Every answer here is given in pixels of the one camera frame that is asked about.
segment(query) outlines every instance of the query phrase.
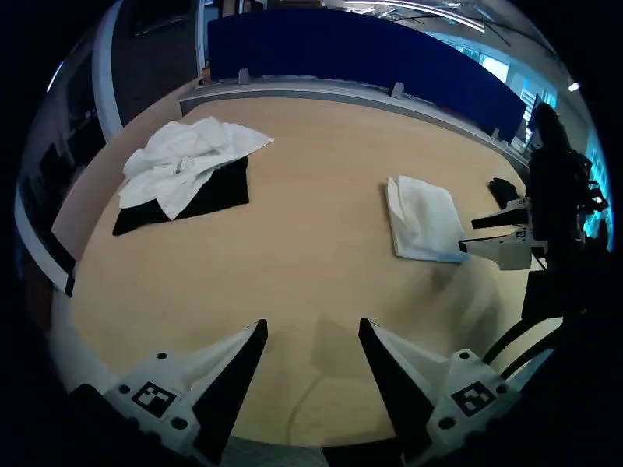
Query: blue divider panel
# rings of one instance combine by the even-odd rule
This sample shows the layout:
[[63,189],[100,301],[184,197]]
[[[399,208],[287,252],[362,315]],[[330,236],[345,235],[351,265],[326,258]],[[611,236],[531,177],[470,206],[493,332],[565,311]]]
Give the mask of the blue divider panel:
[[428,100],[511,141],[526,105],[499,79],[441,41],[371,16],[276,9],[228,16],[208,27],[215,80],[312,75],[391,88]]

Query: office wall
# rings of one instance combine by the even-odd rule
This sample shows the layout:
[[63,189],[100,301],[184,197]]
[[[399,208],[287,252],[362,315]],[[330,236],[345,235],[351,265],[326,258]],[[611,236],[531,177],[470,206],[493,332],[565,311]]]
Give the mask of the office wall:
[[67,144],[70,131],[67,87],[77,68],[88,59],[93,51],[94,34],[95,30],[90,30],[63,61],[50,91],[42,100],[30,125],[22,155],[19,179],[23,180],[28,177],[38,196],[44,196],[39,182],[41,176],[39,162],[50,145],[54,145],[60,157],[66,157],[73,164]]

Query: crumpled white cloth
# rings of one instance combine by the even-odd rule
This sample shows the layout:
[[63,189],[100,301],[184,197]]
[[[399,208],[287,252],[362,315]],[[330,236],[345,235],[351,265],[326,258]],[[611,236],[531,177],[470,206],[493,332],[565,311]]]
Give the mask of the crumpled white cloth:
[[387,206],[396,256],[438,262],[463,262],[465,233],[452,196],[425,181],[400,175],[387,178]]
[[137,149],[123,167],[129,179],[119,192],[121,209],[152,199],[171,220],[182,212],[216,169],[274,139],[214,117],[192,125],[170,121]]

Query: black cloth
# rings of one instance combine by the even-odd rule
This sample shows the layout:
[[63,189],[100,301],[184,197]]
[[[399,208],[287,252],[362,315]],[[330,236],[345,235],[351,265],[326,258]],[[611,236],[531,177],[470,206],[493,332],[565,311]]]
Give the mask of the black cloth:
[[[243,157],[215,170],[175,220],[248,204],[247,165],[248,160]],[[114,223],[112,234],[123,235],[141,226],[162,222],[170,220],[154,199],[142,205],[122,209]]]
[[515,185],[503,178],[494,178],[488,186],[500,209],[504,209],[509,201],[519,199]]

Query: round table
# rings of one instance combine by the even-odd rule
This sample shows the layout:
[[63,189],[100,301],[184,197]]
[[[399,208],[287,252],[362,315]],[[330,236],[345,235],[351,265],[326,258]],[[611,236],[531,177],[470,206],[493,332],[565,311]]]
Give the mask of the round table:
[[527,272],[481,258],[397,258],[385,204],[388,176],[420,178],[450,191],[468,237],[508,233],[470,228],[498,210],[490,179],[523,190],[500,154],[414,118],[324,100],[220,100],[182,121],[210,115],[275,141],[249,156],[248,205],[113,237],[112,197],[71,302],[78,333],[111,371],[125,374],[161,349],[196,351],[266,318],[268,342],[233,435],[375,441],[393,429],[360,318],[442,355],[468,347],[481,356],[519,319]]

